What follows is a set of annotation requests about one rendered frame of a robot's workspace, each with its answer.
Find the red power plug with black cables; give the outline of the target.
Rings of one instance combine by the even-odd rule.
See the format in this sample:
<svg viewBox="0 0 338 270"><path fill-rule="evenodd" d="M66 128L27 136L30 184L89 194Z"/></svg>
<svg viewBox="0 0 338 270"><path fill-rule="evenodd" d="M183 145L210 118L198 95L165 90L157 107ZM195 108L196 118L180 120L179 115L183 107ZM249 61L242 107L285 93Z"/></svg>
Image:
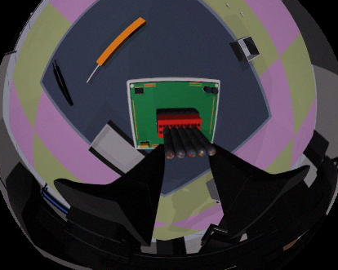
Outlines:
<svg viewBox="0 0 338 270"><path fill-rule="evenodd" d="M159 139L164 138L166 158L214 156L216 147L201 132L201 126L202 119L198 114L158 116Z"/></svg>

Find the dark blue work mat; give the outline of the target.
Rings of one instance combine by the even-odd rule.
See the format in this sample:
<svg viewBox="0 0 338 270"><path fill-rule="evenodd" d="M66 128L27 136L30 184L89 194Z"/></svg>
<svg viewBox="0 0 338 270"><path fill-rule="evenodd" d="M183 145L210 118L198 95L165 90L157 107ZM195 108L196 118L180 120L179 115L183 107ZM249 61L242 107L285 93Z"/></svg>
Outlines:
<svg viewBox="0 0 338 270"><path fill-rule="evenodd" d="M103 52L139 18L147 24L87 83ZM229 45L235 40L231 28L203 0L96 0L59 40L39 84L67 124L91 145L110 120L133 139L127 80L161 76L220 80L213 144L234 153L272 117L254 64L238 61ZM55 61L72 106L57 84ZM209 171L207 154L165 156L160 196L169 196Z"/></svg>

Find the green circuit board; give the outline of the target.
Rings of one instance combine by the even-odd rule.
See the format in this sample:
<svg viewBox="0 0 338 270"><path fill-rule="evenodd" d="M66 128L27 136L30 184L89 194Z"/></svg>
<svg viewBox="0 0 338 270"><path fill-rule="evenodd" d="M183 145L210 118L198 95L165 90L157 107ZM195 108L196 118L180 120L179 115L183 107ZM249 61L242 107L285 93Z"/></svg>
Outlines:
<svg viewBox="0 0 338 270"><path fill-rule="evenodd" d="M201 132L211 142L214 133L217 95L206 93L203 87L217 88L218 84L202 82L136 83L131 86L133 124L135 124L137 148L140 141L148 141L149 147L164 144L157 131L157 108L195 108L202 119ZM144 88L136 94L135 88Z"/></svg>

